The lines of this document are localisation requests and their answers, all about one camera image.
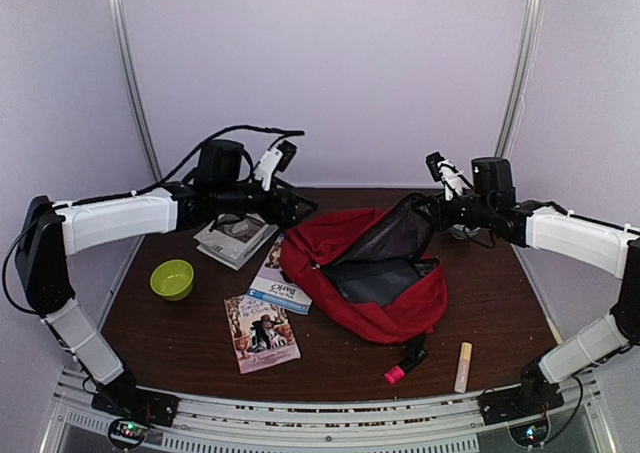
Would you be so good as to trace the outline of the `grey white hardcover book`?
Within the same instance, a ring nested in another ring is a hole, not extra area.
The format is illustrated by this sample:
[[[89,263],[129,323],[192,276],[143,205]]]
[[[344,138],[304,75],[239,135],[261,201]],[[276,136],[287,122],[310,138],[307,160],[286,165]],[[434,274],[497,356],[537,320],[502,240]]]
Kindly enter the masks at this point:
[[[277,225],[266,223],[257,214],[242,218],[223,214],[193,239],[198,251],[238,271],[277,231]]]

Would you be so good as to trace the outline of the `red student backpack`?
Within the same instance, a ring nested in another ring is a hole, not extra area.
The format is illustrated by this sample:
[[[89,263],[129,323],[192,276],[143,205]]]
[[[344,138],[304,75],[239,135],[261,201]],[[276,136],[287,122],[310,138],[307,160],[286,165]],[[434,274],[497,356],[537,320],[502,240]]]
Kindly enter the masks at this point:
[[[444,267],[427,251],[435,229],[410,210],[410,194],[387,210],[333,212],[289,229],[280,260],[318,309],[369,342],[405,345],[403,359],[426,351],[448,306]]]

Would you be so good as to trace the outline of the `blue dog picture book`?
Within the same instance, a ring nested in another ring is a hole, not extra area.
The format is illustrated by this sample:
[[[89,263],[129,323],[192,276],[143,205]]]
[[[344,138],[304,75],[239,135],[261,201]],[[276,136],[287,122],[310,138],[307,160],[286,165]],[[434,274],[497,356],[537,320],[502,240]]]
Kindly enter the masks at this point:
[[[280,234],[270,247],[247,295],[301,315],[308,315],[312,300],[295,283],[290,281],[281,268],[284,235]]]

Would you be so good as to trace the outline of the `pink illustrated paperback book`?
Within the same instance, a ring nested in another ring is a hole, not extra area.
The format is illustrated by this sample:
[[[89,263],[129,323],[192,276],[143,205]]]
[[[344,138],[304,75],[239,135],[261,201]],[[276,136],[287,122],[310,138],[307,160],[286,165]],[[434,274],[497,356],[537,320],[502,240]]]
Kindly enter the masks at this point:
[[[283,308],[248,295],[225,299],[224,307],[242,375],[301,358]]]

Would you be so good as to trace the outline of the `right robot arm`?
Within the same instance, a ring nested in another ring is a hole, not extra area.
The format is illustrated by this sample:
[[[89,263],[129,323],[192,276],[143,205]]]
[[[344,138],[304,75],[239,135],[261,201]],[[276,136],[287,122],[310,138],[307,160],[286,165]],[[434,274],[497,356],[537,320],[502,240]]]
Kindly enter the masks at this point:
[[[583,327],[527,365],[512,403],[519,413],[535,413],[565,379],[627,351],[639,343],[639,231],[578,215],[554,201],[518,201],[510,162],[500,157],[472,161],[467,179],[438,152],[425,164],[441,192],[428,196],[425,210],[438,232],[475,242],[489,235],[519,248],[556,253],[594,266],[620,280],[617,302],[601,318]]]

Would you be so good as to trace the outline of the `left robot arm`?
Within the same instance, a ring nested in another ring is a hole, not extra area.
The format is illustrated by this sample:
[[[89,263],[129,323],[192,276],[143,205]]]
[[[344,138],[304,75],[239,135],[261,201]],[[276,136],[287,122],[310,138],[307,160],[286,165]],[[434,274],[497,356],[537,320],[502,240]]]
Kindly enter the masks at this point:
[[[144,397],[133,373],[79,304],[69,280],[68,257],[130,237],[210,225],[226,214],[256,214],[269,225],[293,226],[303,217],[303,200],[276,175],[296,153],[293,143],[278,139],[242,179],[243,145],[207,140],[196,167],[181,181],[102,200],[32,199],[7,254],[15,261],[28,303],[24,311],[37,316],[62,342],[121,416],[137,415]]]

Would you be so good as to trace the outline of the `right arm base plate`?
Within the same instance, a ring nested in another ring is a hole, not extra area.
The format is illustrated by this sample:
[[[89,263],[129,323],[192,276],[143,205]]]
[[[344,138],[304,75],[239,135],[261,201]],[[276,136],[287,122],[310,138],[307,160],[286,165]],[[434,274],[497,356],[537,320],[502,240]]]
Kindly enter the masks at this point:
[[[521,386],[487,390],[477,397],[477,402],[486,426],[514,422],[530,416],[545,416],[549,411],[565,404],[559,391],[535,398],[526,396]]]

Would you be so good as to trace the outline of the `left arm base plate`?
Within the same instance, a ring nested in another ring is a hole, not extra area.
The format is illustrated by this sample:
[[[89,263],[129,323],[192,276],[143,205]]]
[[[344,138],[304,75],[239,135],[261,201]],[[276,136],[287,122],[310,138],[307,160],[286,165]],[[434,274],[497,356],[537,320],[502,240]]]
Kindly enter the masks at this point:
[[[137,423],[171,427],[179,406],[179,398],[167,393],[149,390],[137,390],[138,404],[134,407],[117,406],[103,394],[95,393],[91,400],[91,407],[95,410],[111,414],[116,417],[134,420]]]

